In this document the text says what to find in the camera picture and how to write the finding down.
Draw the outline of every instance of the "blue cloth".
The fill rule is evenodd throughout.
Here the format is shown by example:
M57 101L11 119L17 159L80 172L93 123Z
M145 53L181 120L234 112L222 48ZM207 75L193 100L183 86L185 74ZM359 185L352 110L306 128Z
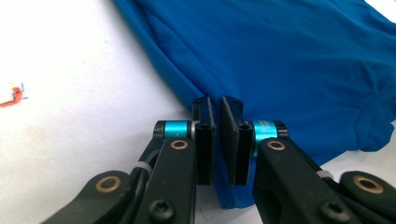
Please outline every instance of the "blue cloth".
M114 1L185 105L210 96L219 121L220 96L238 98L246 120L282 120L319 164L389 141L396 25L363 0ZM219 149L215 171L223 208L254 204Z

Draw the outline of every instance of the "black screw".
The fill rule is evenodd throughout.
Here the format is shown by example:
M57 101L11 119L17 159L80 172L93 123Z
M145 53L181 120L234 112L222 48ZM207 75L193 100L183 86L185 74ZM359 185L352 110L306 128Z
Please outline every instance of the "black screw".
M116 179L109 178L101 184L101 187L104 189L109 189L112 188L115 184L116 184Z
M174 216L174 214L175 207L165 200L157 200L153 202L148 209L148 216L155 223L166 223Z
M349 213L338 202L325 202L320 206L319 211L331 223L348 223L350 221Z

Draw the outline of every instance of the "cable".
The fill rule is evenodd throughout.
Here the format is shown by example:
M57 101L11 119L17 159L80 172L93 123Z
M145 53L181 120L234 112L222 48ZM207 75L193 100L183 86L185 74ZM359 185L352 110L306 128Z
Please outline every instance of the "cable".
M146 185L149 180L149 172L147 170L142 168L134 168L134 169L139 169L140 174L138 176L134 197L132 201L129 203L128 207L126 208L126 211L120 221L120 224L133 223L134 217L136 216L140 203L142 202L146 190Z

